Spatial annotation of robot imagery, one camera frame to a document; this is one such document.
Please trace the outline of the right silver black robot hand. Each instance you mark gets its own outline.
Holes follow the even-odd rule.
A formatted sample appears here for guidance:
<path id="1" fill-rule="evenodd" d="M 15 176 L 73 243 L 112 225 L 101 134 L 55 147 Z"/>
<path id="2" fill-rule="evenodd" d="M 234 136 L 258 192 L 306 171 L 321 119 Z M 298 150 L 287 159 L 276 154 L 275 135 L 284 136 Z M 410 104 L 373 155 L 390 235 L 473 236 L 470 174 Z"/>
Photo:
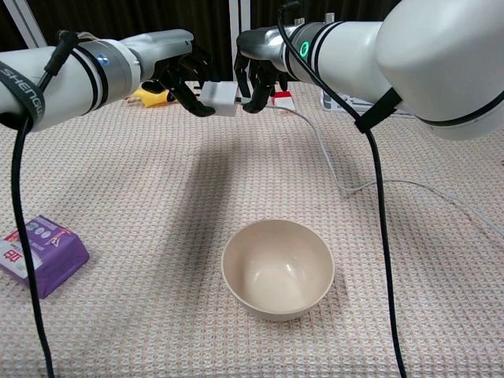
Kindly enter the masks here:
<path id="1" fill-rule="evenodd" d="M 276 93 L 276 84 L 287 90 L 289 75 L 284 71 L 283 39 L 277 28 L 243 31 L 236 40 L 234 71 L 247 113 L 261 112 Z"/>

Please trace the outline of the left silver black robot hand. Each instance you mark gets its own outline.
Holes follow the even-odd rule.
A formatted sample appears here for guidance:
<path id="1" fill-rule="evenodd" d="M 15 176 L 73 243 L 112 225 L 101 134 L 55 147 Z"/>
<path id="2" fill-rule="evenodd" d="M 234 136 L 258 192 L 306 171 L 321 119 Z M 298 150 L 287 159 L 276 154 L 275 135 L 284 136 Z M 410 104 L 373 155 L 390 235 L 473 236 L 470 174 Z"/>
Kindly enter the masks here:
<path id="1" fill-rule="evenodd" d="M 134 35 L 120 41 L 138 59 L 141 68 L 141 88 L 151 94 L 167 91 L 167 99 L 177 100 L 196 117 L 209 117 L 215 110 L 198 100 L 186 85 L 195 80 L 220 80 L 212 55 L 194 41 L 184 29 L 155 31 Z"/>

